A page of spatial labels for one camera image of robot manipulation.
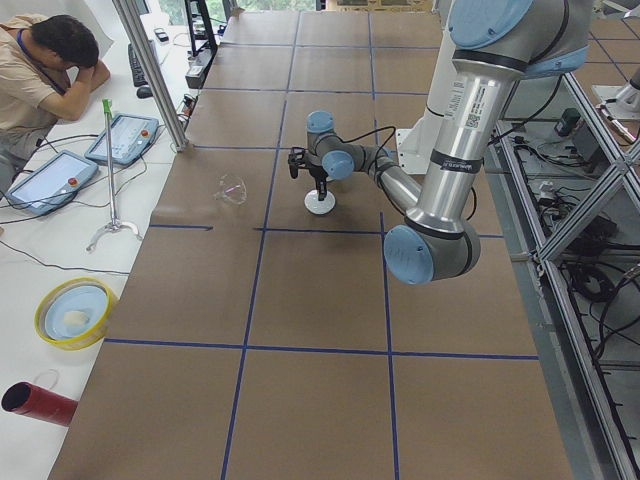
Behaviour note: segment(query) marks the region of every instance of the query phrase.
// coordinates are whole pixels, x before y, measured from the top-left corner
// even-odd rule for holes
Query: white disc
[[[304,197],[304,206],[315,215],[324,215],[325,213],[329,213],[333,210],[335,205],[336,197],[334,197],[331,192],[327,192],[327,196],[322,201],[318,200],[317,190],[311,190]]]

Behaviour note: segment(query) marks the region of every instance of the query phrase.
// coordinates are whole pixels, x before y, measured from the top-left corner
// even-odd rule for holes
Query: yellow bowl
[[[104,313],[95,325],[78,336],[66,338],[64,340],[57,340],[55,338],[52,338],[45,329],[45,319],[47,317],[47,312],[61,295],[67,293],[70,290],[73,290],[74,288],[82,286],[98,287],[106,294],[107,306]],[[63,350],[80,350],[81,348],[93,345],[105,336],[108,324],[107,319],[109,318],[109,314],[111,313],[113,307],[115,307],[117,302],[118,297],[113,293],[113,291],[107,285],[94,278],[81,277],[69,280],[68,282],[65,282],[62,285],[59,285],[58,287],[51,290],[51,292],[49,292],[47,296],[44,297],[42,302],[40,302],[35,315],[36,332],[45,342],[50,343],[51,345],[54,345],[58,348],[61,348]]]

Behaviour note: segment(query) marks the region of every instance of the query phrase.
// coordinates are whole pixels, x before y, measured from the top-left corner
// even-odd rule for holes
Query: red cup
[[[28,382],[16,383],[2,397],[2,408],[11,413],[68,427],[78,402]]]

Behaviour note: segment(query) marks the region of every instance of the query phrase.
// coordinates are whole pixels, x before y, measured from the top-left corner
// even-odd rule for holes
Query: tablet
[[[44,215],[60,208],[96,174],[98,165],[62,150],[7,192],[14,208]]]
[[[155,118],[119,113],[111,120],[111,155],[114,165],[128,167],[153,142],[159,122]],[[106,130],[84,154],[100,164],[107,163]]]

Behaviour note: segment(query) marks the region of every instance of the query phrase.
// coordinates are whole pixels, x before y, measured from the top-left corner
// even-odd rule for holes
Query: black hair
[[[39,45],[81,67],[98,63],[98,42],[93,33],[70,15],[54,15],[31,25],[31,36]]]

